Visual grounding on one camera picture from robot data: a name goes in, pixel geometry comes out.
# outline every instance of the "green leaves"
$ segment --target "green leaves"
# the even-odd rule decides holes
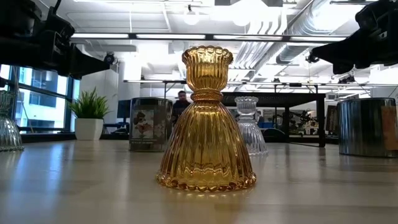
[[[96,88],[92,92],[83,91],[79,99],[68,103],[77,118],[103,119],[109,113],[105,96],[98,96]]]

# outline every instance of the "white plant pot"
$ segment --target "white plant pot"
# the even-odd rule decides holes
[[[103,126],[103,119],[76,118],[75,136],[77,140],[100,140]]]

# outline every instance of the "computer monitor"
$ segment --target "computer monitor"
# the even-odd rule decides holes
[[[130,117],[131,100],[119,100],[118,103],[118,118],[123,118],[123,122],[126,122],[126,118]]]

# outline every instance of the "glass candle holder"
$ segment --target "glass candle holder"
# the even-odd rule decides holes
[[[236,107],[239,113],[238,126],[241,131],[244,143],[249,155],[267,154],[266,142],[261,130],[253,119],[256,113],[257,97],[242,96],[235,98]]]
[[[221,104],[232,53],[200,46],[185,51],[187,84],[193,103],[178,119],[157,181],[167,187],[201,192],[245,189],[256,181],[242,135]]]
[[[14,94],[0,91],[0,152],[22,151],[22,139],[15,122],[8,117]]]

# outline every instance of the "metal canister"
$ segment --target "metal canister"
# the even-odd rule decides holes
[[[338,103],[339,152],[371,157],[398,157],[388,137],[397,137],[396,102],[393,98],[364,98]]]
[[[130,151],[165,151],[172,132],[173,103],[153,97],[131,99]]]

